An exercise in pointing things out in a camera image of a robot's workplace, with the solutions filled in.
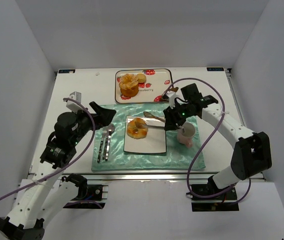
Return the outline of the steel serving tongs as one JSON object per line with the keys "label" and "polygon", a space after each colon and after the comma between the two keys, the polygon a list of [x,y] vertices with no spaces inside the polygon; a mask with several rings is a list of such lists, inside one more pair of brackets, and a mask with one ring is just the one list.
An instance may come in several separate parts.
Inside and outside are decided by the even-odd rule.
{"label": "steel serving tongs", "polygon": [[165,130],[165,119],[162,117],[155,116],[154,114],[144,111],[143,112],[145,119],[145,123],[141,122],[135,122],[135,126],[139,129],[142,128],[149,128],[149,129],[159,129],[159,130]]}

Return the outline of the glazed ring bread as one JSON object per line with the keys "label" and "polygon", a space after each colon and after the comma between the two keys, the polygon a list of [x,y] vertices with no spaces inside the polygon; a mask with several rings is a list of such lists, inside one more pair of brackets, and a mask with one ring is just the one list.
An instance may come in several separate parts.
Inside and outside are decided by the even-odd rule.
{"label": "glazed ring bread", "polygon": [[129,137],[133,138],[133,139],[143,139],[146,138],[147,133],[148,133],[148,128],[138,128],[136,126],[136,123],[140,123],[140,124],[146,124],[146,122],[137,117],[134,118],[133,120],[131,120],[128,124],[127,124],[127,129],[126,129],[126,133]]}

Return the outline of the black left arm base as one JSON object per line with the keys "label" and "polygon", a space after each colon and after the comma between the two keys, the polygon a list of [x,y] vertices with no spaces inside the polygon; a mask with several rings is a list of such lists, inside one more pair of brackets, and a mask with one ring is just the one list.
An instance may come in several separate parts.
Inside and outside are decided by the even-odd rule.
{"label": "black left arm base", "polygon": [[64,209],[103,209],[105,207],[105,201],[108,198],[108,185],[89,183],[84,176],[78,174],[63,176],[60,187],[65,182],[75,184],[78,193],[64,206]]}

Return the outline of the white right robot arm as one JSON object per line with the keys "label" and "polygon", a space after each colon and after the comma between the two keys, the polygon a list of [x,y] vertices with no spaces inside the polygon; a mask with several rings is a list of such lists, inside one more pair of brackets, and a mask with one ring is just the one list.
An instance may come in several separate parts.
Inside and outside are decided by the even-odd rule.
{"label": "white right robot arm", "polygon": [[187,118],[198,116],[214,127],[233,149],[230,165],[212,175],[207,182],[208,193],[197,198],[215,198],[231,189],[237,182],[246,180],[264,170],[271,168],[271,150],[269,137],[264,132],[254,132],[228,115],[221,99],[203,96],[196,84],[181,89],[184,101],[179,103],[176,92],[169,89],[162,96],[169,101],[163,113],[166,131],[186,130]]}

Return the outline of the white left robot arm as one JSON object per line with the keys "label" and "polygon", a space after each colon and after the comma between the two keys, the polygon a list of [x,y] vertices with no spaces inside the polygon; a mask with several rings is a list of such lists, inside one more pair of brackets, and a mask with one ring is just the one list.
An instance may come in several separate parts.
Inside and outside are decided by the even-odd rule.
{"label": "white left robot arm", "polygon": [[40,166],[32,183],[24,187],[24,194],[16,206],[0,217],[0,233],[9,240],[41,240],[49,221],[69,201],[87,193],[87,179],[79,174],[64,178],[61,187],[50,194],[66,167],[75,161],[76,146],[89,131],[107,127],[116,111],[90,103],[90,114],[78,101],[69,112],[60,114],[40,156]]}

